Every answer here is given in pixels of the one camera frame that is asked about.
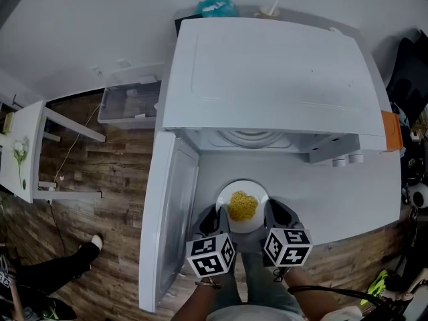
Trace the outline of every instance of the black pants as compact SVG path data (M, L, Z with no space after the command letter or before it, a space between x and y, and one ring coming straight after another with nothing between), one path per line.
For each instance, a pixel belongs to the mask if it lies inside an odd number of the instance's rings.
M52 294L71 279L88 271L91 261L99 254L100 250L93 243L85 243L74 255L69 257L17 267L17 287L21 299L26 300L26 297L29 297L26 295L31 290L39 290L47 295ZM0 294L7 299L11 298L10 289L3 284L0 284Z

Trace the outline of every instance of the noodles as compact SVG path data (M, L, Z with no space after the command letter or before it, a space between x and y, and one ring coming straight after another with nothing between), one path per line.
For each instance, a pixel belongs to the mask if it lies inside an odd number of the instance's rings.
M257 205L258 202L253 196L248 196L240 190L232 194L227 211L232 220L245 221L254 216Z

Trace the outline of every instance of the jeans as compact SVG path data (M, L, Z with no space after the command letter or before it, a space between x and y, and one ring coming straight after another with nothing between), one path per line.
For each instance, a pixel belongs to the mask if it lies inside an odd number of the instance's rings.
M294 297L282 283L274 282L274 275L263 267L261 253L245 252L241 255L248 287L247 304L255 304L302 315L302 309L300 309ZM221 279L221 289L217 293L212 312L243 304L238 294L233 268L234 265Z

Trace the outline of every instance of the plastic container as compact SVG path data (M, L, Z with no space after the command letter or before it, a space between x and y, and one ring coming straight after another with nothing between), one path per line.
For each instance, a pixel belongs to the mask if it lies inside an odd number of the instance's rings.
M98 122L124 130L154 128L161 81L138 68L115 72L107 79Z

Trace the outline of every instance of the plate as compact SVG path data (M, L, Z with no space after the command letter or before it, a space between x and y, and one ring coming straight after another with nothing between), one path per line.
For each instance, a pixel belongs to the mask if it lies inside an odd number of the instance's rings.
M227 207L230 204L232 194L236 191L242 190L245 194L253 196L257 200L257 208L255 214L250 220L245 221L234 221L230 218L227 212ZM219 194L217 202L215 204L217 210L224 206L227 212L227 218L229 220L230 230L234 233L249 233L255 231L261 225L263 225L265 217L265 204L269 199L266 190L259 184L253 181L240 180L232 182L227 185Z

